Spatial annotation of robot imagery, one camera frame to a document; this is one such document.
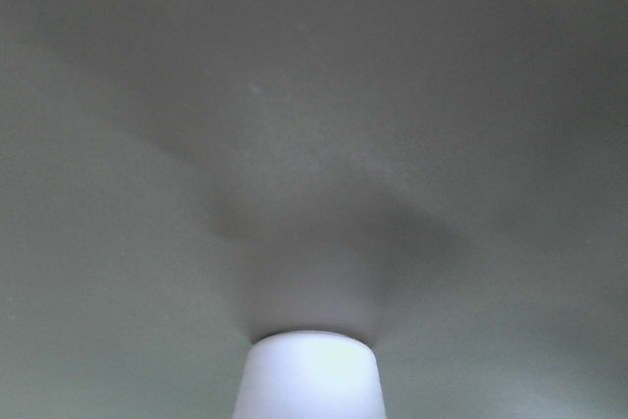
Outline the pink plastic cup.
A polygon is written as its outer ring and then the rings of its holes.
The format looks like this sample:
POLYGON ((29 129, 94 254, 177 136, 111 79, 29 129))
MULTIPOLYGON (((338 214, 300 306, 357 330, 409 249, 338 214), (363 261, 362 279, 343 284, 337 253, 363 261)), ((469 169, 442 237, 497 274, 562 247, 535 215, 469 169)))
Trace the pink plastic cup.
POLYGON ((336 333, 266 337, 246 357, 234 418, 387 416, 375 354, 336 333))

